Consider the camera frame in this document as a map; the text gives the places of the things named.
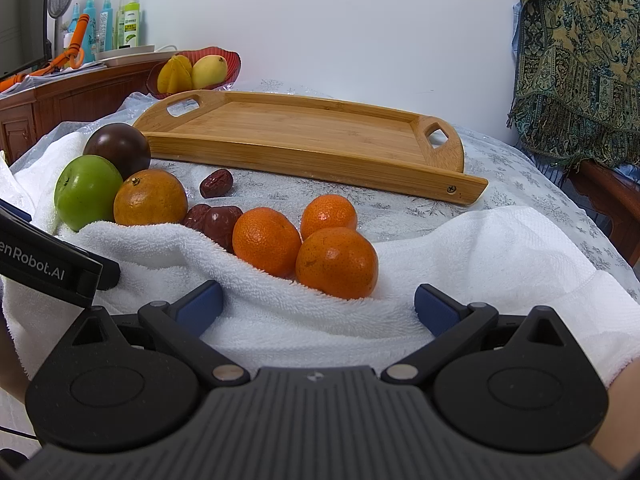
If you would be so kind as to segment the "white tray on cabinet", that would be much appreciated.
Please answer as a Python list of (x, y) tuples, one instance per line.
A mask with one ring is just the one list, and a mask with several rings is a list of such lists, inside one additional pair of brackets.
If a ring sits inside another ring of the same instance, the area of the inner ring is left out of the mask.
[(96, 55), (96, 60), (107, 67), (120, 67), (167, 61), (177, 52), (178, 50), (175, 46), (166, 46), (160, 49), (154, 46), (126, 47), (99, 52)]

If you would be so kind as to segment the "large dull orange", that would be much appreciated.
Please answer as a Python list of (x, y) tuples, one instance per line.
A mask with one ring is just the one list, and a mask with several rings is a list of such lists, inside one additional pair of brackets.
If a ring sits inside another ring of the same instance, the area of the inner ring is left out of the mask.
[(130, 176), (119, 188), (113, 204), (114, 219), (121, 226), (180, 223), (188, 211), (188, 199), (180, 181), (161, 169), (145, 169)]

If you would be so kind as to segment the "mandarin orange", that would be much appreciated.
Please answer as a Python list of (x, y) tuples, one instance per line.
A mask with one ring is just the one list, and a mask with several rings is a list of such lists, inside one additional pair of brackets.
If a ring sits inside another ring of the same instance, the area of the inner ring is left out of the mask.
[(345, 197), (336, 194), (321, 195), (305, 208), (300, 220), (300, 235), (303, 240), (325, 228), (357, 229), (358, 217), (354, 205)]
[(244, 212), (232, 233), (235, 255), (277, 278), (294, 274), (301, 244), (299, 232), (288, 218), (267, 207)]
[(325, 228), (300, 246), (297, 281), (324, 294), (359, 299), (371, 295), (378, 282), (378, 254), (373, 245), (349, 228)]

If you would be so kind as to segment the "wooden side cabinet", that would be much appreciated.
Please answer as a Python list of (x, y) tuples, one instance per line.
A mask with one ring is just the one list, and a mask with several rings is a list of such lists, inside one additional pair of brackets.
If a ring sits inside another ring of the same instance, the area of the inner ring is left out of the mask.
[(104, 67), (48, 82), (1, 100), (1, 149), (15, 162), (60, 122), (93, 122), (132, 92), (145, 93), (153, 62)]

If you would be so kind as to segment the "green apple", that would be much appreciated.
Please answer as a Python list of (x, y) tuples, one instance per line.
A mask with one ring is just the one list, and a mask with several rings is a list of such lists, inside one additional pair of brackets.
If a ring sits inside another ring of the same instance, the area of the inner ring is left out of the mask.
[(54, 206), (60, 219), (75, 232), (96, 221), (113, 221), (114, 199), (122, 176), (106, 158), (81, 155), (58, 177)]

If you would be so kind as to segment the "black monitor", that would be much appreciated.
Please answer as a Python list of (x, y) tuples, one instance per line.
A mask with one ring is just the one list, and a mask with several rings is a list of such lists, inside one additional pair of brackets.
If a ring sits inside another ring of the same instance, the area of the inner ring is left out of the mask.
[(46, 58), (47, 1), (0, 0), (2, 79), (26, 70)]

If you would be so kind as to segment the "blue bottle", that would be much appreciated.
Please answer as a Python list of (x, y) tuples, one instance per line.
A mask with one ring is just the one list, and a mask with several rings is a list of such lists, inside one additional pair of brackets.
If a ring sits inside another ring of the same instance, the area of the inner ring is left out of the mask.
[(82, 13), (88, 16), (88, 22), (81, 47), (84, 50), (84, 62), (91, 63), (96, 58), (94, 55), (96, 50), (96, 6), (94, 5), (94, 0), (86, 0), (85, 9)]
[(103, 0), (102, 9), (98, 23), (98, 45), (99, 51), (105, 52), (112, 48), (113, 43), (113, 7), (111, 0)]

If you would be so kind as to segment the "white towel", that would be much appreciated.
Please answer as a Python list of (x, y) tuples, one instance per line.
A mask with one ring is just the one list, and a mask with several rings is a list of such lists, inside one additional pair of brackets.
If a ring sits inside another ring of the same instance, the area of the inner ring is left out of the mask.
[(53, 187), (84, 141), (79, 132), (66, 136), (21, 177), (3, 169), (2, 197), (28, 211), (43, 231), (118, 262), (118, 285), (96, 294), (111, 313), (134, 313), (152, 300), (176, 300), (217, 281), (224, 310), (203, 340), (248, 370), (382, 370), (432, 339), (413, 307), (422, 284), (506, 314), (552, 307), (604, 382), (638, 360), (638, 302), (533, 208), (467, 212), (425, 236), (377, 244), (374, 292), (348, 301), (265, 274), (178, 224), (127, 228), (96, 222), (78, 232), (60, 226)]

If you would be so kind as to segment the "red fruit bowl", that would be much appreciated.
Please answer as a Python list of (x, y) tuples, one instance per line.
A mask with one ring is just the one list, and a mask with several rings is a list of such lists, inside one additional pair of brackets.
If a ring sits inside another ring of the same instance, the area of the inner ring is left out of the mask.
[(218, 47), (178, 51), (152, 69), (146, 88), (157, 99), (189, 90), (213, 90), (233, 84), (240, 69), (236, 52)]

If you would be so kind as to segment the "snowflake lace tablecloth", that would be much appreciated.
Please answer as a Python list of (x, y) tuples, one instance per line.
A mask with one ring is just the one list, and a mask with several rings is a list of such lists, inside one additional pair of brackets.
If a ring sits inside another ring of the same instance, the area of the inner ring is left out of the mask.
[[(94, 122), (63, 122), (14, 164), (9, 164), (6, 161), (9, 155), (3, 153), (2, 198), (22, 211), (33, 214), (47, 180), (56, 177), (52, 170), (32, 170), (30, 167), (36, 160), (46, 158), (44, 152), (51, 143), (66, 138), (72, 144), (72, 155), (78, 155), (85, 140), (97, 128), (111, 122), (132, 124), (155, 102), (152, 96), (131, 93), (113, 114)], [(524, 154), (483, 133), (463, 127), (458, 128), (457, 133), (463, 143), (466, 171), (488, 182), (488, 187), (473, 204), (473, 209), (505, 206), (536, 209), (556, 224), (596, 269), (614, 276), (632, 298), (639, 296), (636, 274), (603, 230)], [(214, 200), (215, 205), (236, 205), (243, 210), (271, 207), (297, 223), (303, 209), (313, 198), (323, 194), (338, 194), (355, 205), (359, 229), (372, 242), (422, 236), (465, 211), (462, 206), (437, 200), (263, 172), (236, 170), (233, 179), (234, 185), (229, 195)]]

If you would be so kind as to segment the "red jujube date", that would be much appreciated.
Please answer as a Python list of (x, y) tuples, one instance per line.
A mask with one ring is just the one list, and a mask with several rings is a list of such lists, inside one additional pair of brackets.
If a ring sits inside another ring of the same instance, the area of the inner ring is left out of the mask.
[(210, 207), (204, 217), (202, 232), (227, 252), (233, 252), (233, 230), (242, 214), (237, 206)]
[(188, 210), (181, 224), (189, 229), (202, 232), (209, 209), (210, 206), (207, 204), (194, 205)]
[(233, 186), (233, 176), (228, 169), (218, 169), (203, 179), (200, 193), (204, 198), (214, 198), (226, 195)]

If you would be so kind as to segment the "dark wooden chair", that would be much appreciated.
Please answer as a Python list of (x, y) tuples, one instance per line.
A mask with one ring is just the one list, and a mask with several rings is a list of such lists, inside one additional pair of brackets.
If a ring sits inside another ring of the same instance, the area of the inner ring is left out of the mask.
[(568, 175), (577, 192), (612, 222), (610, 241), (630, 266), (639, 260), (639, 185), (605, 166), (583, 160)]

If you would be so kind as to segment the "green patterned fringed cloth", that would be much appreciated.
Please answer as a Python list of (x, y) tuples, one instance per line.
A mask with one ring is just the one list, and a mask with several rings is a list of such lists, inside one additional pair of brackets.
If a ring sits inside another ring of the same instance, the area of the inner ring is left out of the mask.
[(508, 124), (565, 167), (639, 162), (639, 0), (520, 0)]

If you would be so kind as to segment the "yellow starfruit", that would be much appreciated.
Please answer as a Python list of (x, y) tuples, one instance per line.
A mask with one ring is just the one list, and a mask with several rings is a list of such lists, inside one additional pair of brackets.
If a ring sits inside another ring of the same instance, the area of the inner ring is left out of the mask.
[(184, 55), (173, 55), (157, 76), (157, 91), (174, 94), (192, 89), (192, 63)]

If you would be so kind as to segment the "green spray bottle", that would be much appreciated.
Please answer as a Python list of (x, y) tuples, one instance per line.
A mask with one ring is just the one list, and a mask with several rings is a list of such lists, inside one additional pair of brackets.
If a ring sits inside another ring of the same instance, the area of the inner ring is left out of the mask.
[(122, 47), (135, 48), (140, 36), (140, 2), (129, 0), (122, 10)]

